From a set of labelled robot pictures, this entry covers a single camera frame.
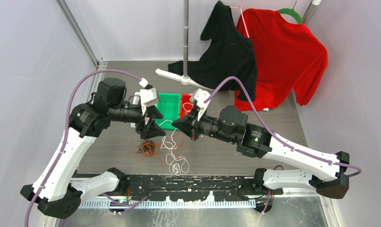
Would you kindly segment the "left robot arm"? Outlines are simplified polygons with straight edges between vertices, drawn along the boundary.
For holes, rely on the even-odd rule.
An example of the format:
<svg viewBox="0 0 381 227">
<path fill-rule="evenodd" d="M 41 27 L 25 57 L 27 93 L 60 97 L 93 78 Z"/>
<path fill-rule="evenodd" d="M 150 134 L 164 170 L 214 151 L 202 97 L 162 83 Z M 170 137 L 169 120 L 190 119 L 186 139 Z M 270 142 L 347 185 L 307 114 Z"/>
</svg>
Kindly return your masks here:
<svg viewBox="0 0 381 227">
<path fill-rule="evenodd" d="M 66 219 L 82 202 L 98 195 L 126 193 L 129 180 L 115 167 L 81 182 L 73 183 L 71 178 L 82 157 L 111 122 L 135 124 L 135 131 L 143 140 L 165 135 L 156 124 L 163 117 L 156 107 L 158 93 L 145 79 L 140 84 L 139 101 L 133 105 L 125 99 L 127 88 L 123 80 L 102 80 L 90 101 L 73 108 L 51 161 L 35 183 L 22 187 L 21 195 L 37 204 L 44 215 Z"/>
</svg>

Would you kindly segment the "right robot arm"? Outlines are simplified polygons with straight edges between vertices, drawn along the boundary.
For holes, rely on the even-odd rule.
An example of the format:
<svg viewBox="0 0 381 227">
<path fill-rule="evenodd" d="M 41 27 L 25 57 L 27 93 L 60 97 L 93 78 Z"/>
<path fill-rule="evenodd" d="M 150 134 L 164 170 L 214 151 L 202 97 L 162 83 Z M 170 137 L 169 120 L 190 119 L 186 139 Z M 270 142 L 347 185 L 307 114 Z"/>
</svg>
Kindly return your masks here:
<svg viewBox="0 0 381 227">
<path fill-rule="evenodd" d="M 187 115 L 175 120 L 172 126 L 191 140 L 201 135 L 229 144 L 251 158 L 264 158 L 287 163 L 294 170 L 258 168 L 252 181 L 253 190 L 265 194 L 280 188 L 305 188 L 321 196 L 342 199 L 349 190 L 349 177 L 345 174 L 349 154 L 321 153 L 293 143 L 278 134 L 270 134 L 264 127 L 248 122 L 248 115 L 234 106 L 221 110 L 219 117 L 203 114 L 193 108 Z"/>
</svg>

